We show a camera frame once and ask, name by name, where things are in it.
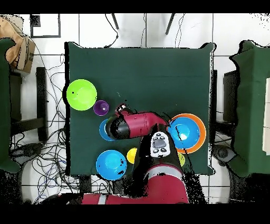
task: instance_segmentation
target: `white tile floor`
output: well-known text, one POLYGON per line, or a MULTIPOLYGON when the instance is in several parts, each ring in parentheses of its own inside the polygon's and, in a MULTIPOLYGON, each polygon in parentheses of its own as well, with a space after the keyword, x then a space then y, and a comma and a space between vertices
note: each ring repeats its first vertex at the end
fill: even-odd
MULTIPOLYGON (((141 46, 145 47, 145 32, 141 40, 142 31, 145 23, 143 14, 115 14, 119 25, 119 38, 112 46, 120 48, 123 46, 141 46)), ((23 32, 30 35, 30 16, 20 15, 24 19, 23 32)), ((218 86, 217 86, 217 110, 223 111, 223 75, 226 72, 235 70, 229 56, 237 53, 239 44, 242 40, 254 40, 260 45, 270 43, 270 24, 268 20, 264 20, 264 16, 260 14, 189 14, 187 13, 179 29, 179 19, 183 13, 176 14, 171 29, 168 35, 165 35, 166 27, 170 19, 170 14, 147 14, 147 47, 159 48, 174 48, 178 46, 179 40, 181 48, 199 48, 206 42, 214 42, 217 44, 217 49, 214 52, 214 69, 218 71, 218 86)), ((112 17, 107 14, 111 24, 114 26, 112 17)), ((41 14, 41 28, 33 28, 34 35, 46 33, 46 35, 55 35, 55 28, 52 33, 46 27, 45 15, 41 14)), ((82 47, 94 48, 104 47, 111 44, 116 36, 114 30, 110 27, 104 14, 61 14, 61 38, 35 38, 36 43, 35 56, 30 74, 23 74, 22 84, 22 118, 30 119, 36 117, 36 82, 35 72, 36 67, 43 67, 43 62, 47 69, 59 66, 64 60, 61 54, 64 54, 64 42, 74 41, 82 47)), ((52 76, 52 81, 62 89, 64 87, 64 65, 48 71, 49 76, 52 76)), ((53 87, 49 80, 47 82, 47 90, 54 97, 53 87)), ((55 88, 57 100, 61 98, 61 91, 55 88)), ((60 111, 65 116, 65 104, 60 103, 60 111)), ((52 122, 55 115, 55 102, 52 96, 48 94, 48 126, 49 133, 63 127, 63 121, 58 116, 52 122)), ((217 119, 222 120, 222 114, 217 113, 217 119)), ((29 142, 37 142, 37 131, 32 130, 25 133, 25 138, 21 141, 22 144, 29 142)), ((50 142, 56 142, 54 136, 50 142)), ((229 198, 229 176, 225 167, 218 165, 217 161, 212 158, 211 165, 215 169, 215 174, 208 177, 201 175, 200 182, 203 188, 205 197, 209 203, 222 202, 227 203, 229 198)), ((31 162, 28 162, 23 172, 23 198, 31 199, 32 201, 38 196, 37 183, 40 174, 33 170, 31 162)), ((44 192, 46 195, 58 193, 57 188, 48 188, 44 192)))

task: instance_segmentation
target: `lime green cup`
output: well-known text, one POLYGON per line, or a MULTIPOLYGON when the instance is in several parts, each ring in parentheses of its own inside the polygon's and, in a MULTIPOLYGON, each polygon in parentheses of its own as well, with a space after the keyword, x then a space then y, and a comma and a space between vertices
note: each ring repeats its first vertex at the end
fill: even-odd
POLYGON ((66 90, 66 98, 70 106, 75 110, 88 110, 97 100, 95 86, 84 79, 77 79, 70 83, 66 90))

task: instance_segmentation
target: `green tablecloth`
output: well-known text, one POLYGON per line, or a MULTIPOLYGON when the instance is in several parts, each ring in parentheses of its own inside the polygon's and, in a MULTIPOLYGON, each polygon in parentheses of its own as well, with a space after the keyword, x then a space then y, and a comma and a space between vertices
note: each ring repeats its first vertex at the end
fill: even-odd
MULTIPOLYGON (((206 141, 189 157, 195 173, 213 174, 207 165, 209 65, 213 48, 209 43, 201 49, 88 49, 69 42, 66 68, 70 80, 66 84, 86 79, 95 85, 98 100, 110 105, 105 116, 97 116, 92 108, 70 108, 70 174, 97 174, 95 162, 100 153, 114 149, 126 156, 129 149, 139 146, 140 138, 107 142, 99 134, 101 122, 123 102, 137 111, 155 111, 159 115, 165 112, 170 117, 192 113, 200 117, 206 126, 206 141)), ((186 158, 184 170, 190 169, 188 164, 186 158)), ((126 174, 131 171, 128 163, 126 174)))
POLYGON ((0 39, 0 169, 11 173, 20 170, 20 166, 13 162, 8 155, 11 136, 11 98, 6 51, 14 45, 14 41, 9 38, 0 39))
POLYGON ((239 176, 270 174, 270 156, 262 150, 266 79, 270 78, 270 48, 245 41, 232 57, 240 74, 237 89, 238 124, 234 149, 238 154, 229 162, 239 176))

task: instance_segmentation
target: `orange bowl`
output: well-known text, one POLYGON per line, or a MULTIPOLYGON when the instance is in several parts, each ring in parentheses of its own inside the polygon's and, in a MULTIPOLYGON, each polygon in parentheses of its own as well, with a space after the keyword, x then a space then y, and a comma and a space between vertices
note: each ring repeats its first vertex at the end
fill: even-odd
POLYGON ((173 117, 169 123, 171 123, 173 120, 179 118, 179 117, 187 117, 187 118, 190 118, 191 120, 193 120, 199 127, 199 131, 200 131, 200 134, 199 134, 199 140, 197 141, 197 143, 192 146, 191 148, 187 148, 185 150, 181 149, 181 148, 176 148, 177 149, 177 152, 179 153, 193 153, 195 151, 197 151, 198 149, 201 148, 201 146, 203 145, 203 143, 205 142, 205 138, 206 138, 206 129, 205 129, 205 125, 204 123, 201 121, 201 119, 193 114, 179 114, 179 115, 176 115, 175 117, 173 117))

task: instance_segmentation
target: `cardboard box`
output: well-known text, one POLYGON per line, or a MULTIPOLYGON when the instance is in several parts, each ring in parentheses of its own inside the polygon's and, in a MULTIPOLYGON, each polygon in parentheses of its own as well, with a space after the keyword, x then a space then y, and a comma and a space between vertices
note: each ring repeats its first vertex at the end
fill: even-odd
POLYGON ((15 15, 9 15, 9 14, 0 14, 0 17, 4 18, 5 20, 8 20, 11 26, 19 35, 22 34, 23 18, 19 16, 15 16, 15 15))
POLYGON ((35 44, 32 40, 30 40, 29 36, 23 36, 24 40, 21 45, 21 50, 18 57, 17 70, 24 71, 27 73, 31 72, 34 52, 35 52, 35 44))
POLYGON ((0 17, 3 17, 4 19, 8 20, 14 30, 23 37, 23 43, 20 48, 20 53, 18 56, 18 63, 16 67, 13 67, 14 69, 17 69, 19 71, 24 71, 27 73, 31 72, 32 68, 32 62, 34 58, 34 52, 35 52, 35 44, 33 41, 30 40, 30 37, 27 35, 24 35, 22 33, 23 29, 23 19, 18 16, 14 15, 7 15, 7 14, 1 14, 0 17))

